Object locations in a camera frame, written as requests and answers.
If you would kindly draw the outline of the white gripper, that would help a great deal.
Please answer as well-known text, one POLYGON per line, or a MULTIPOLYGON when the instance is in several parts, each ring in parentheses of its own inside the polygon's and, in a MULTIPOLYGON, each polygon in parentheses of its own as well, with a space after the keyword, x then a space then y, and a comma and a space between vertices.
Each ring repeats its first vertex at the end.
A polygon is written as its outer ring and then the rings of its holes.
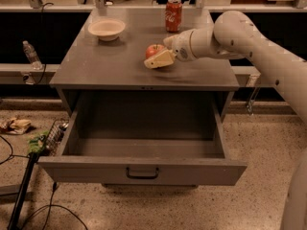
POLYGON ((191 36, 193 30, 184 31, 177 35, 171 35, 163 39, 163 44, 168 49, 163 49, 155 55, 147 58, 144 64, 149 69, 155 69, 172 65, 177 57, 180 61, 193 61, 196 59, 192 52, 191 36))

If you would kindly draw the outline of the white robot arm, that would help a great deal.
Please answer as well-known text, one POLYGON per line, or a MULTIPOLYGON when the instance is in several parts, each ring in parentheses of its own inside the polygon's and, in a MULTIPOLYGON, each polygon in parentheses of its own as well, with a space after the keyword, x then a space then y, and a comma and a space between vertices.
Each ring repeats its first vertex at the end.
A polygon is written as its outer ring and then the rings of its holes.
MULTIPOLYGON (((215 22, 163 40, 165 47, 144 61, 150 69, 177 59, 245 58, 307 123, 307 62, 262 35, 240 11, 226 11, 215 22)), ((280 230, 307 230, 307 151, 296 163, 280 230)))

